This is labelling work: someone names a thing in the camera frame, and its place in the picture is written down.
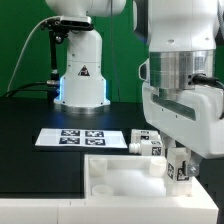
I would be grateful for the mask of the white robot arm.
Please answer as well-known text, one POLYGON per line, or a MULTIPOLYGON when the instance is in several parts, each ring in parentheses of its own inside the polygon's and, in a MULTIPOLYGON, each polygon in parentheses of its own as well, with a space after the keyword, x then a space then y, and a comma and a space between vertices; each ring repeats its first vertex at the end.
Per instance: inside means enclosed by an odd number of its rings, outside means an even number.
MULTIPOLYGON (((67 71, 56 107, 69 112, 107 105, 102 39, 94 16, 119 14, 128 0, 46 0, 69 34, 67 71)), ((193 151, 182 164, 224 157, 224 90, 214 76, 215 37, 224 0, 131 0, 135 35, 149 47, 139 68, 146 121, 193 151)))

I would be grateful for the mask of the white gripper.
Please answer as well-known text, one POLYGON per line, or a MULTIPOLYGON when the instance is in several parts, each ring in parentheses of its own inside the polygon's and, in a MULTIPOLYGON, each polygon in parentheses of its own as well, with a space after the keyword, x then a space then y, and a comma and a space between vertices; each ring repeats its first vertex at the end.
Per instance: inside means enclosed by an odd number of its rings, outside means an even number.
POLYGON ((142 98, 146 121, 163 132, 165 155, 169 148, 176 147, 176 141, 192 150, 186 165, 188 176, 199 175, 202 157, 224 157, 222 89, 197 85, 193 90, 181 91, 177 101, 171 101, 159 98, 155 89, 144 82, 142 98))

